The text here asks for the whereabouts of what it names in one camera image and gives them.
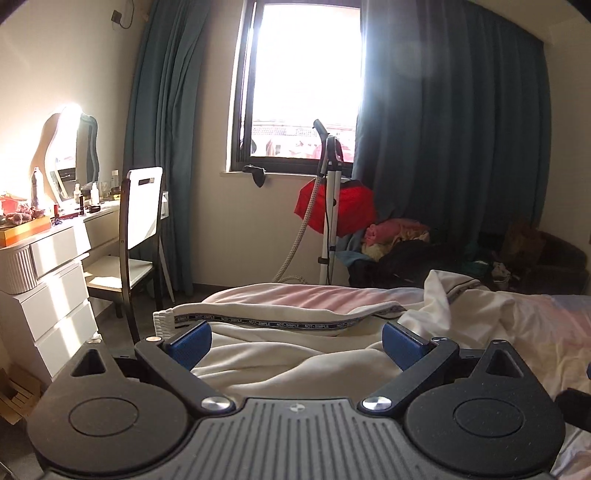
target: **bed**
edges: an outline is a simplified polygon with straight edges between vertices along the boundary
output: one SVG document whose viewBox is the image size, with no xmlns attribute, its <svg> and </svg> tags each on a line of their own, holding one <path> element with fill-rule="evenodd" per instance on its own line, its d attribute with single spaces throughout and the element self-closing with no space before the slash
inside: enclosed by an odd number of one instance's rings
<svg viewBox="0 0 591 480">
<path fill-rule="evenodd" d="M 389 319 L 463 348 L 506 339 L 552 397 L 569 387 L 591 393 L 591 297 L 491 292 L 470 277 L 432 271 L 424 290 L 257 284 L 154 313 L 164 338 L 176 327 L 210 322 L 212 348 L 193 373 L 237 403 L 361 400 L 400 373 L 381 348 Z M 553 474 L 591 478 L 591 434 L 567 427 Z"/>
</svg>

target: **white chair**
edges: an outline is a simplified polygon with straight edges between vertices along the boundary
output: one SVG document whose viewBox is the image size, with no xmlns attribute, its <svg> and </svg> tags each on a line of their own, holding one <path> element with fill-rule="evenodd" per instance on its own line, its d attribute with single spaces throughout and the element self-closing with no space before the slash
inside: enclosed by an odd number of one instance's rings
<svg viewBox="0 0 591 480">
<path fill-rule="evenodd" d="M 140 341 L 131 293 L 154 280 L 157 310 L 163 310 L 160 286 L 160 209 L 163 190 L 162 167 L 130 170 L 121 185 L 119 207 L 119 256 L 106 255 L 85 269 L 91 297 L 123 305 L 134 344 Z M 133 260 L 129 250 L 144 241 L 152 243 L 152 261 Z"/>
</svg>

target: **wall outlet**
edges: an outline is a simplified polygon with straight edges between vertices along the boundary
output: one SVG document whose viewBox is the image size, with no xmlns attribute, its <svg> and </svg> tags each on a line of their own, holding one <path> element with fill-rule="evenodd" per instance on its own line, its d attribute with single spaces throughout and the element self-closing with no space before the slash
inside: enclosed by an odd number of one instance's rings
<svg viewBox="0 0 591 480">
<path fill-rule="evenodd" d="M 117 25 L 121 25 L 121 17 L 123 15 L 121 14 L 121 12 L 118 12 L 117 10 L 113 10 L 113 15 L 111 15 L 111 21 L 113 23 L 116 23 Z"/>
</svg>

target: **teal curtain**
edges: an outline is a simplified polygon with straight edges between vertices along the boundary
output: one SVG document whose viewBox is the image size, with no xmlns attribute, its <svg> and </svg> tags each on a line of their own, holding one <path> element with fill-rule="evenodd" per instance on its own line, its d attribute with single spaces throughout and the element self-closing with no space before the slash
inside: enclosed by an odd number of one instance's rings
<svg viewBox="0 0 591 480">
<path fill-rule="evenodd" d="M 465 0 L 363 0 L 353 176 L 380 220 L 474 241 L 540 220 L 550 163 L 544 44 Z"/>
<path fill-rule="evenodd" d="M 160 166 L 170 196 L 163 244 L 173 288 L 193 291 L 190 206 L 195 110 L 210 0 L 154 0 L 138 55 L 124 171 Z"/>
</svg>

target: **mirror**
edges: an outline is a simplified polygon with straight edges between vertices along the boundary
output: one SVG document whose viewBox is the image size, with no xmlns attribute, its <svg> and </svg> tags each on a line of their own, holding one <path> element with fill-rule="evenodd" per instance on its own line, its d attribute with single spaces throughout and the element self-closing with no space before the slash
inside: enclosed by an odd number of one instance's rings
<svg viewBox="0 0 591 480">
<path fill-rule="evenodd" d="M 37 152 L 31 163 L 43 173 L 45 194 L 64 210 L 75 209 L 74 188 L 99 179 L 96 153 L 96 119 L 78 105 L 67 105 L 43 126 Z"/>
</svg>

